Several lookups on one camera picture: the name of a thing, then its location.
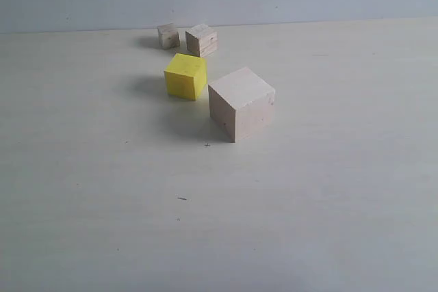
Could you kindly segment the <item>large pale wooden cube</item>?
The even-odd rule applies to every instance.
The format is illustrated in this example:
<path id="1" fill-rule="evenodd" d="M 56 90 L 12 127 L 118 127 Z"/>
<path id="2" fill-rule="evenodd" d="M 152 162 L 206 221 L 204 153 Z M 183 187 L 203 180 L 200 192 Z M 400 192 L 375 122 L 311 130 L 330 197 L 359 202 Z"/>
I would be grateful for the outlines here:
<path id="1" fill-rule="evenodd" d="M 243 67 L 209 83 L 210 117 L 236 143 L 272 120 L 275 93 L 271 85 Z"/>

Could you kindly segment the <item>yellow cube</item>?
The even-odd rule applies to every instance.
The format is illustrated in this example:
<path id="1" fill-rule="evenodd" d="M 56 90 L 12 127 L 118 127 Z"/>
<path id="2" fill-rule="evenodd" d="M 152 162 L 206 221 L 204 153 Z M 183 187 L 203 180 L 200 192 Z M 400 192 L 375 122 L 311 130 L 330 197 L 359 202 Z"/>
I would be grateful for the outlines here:
<path id="1" fill-rule="evenodd" d="M 195 101 L 207 83 L 206 60 L 177 53 L 164 69 L 167 93 Z"/>

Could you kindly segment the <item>medium wooden cube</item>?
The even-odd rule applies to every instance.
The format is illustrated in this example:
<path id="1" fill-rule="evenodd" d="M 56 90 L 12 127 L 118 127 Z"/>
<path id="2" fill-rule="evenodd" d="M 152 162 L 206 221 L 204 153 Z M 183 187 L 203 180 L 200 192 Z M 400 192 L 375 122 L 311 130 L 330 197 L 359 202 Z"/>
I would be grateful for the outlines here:
<path id="1" fill-rule="evenodd" d="M 208 56 L 218 49 L 218 33 L 206 24 L 187 29 L 185 41 L 187 50 L 197 57 Z"/>

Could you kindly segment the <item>small wooden cube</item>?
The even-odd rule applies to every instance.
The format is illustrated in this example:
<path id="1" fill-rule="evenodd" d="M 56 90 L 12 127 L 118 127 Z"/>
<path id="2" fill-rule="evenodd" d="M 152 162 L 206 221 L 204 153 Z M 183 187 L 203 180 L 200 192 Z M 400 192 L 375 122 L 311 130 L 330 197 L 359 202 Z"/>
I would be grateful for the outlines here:
<path id="1" fill-rule="evenodd" d="M 172 49 L 180 46 L 179 32 L 173 23 L 158 26 L 157 32 L 162 49 Z"/>

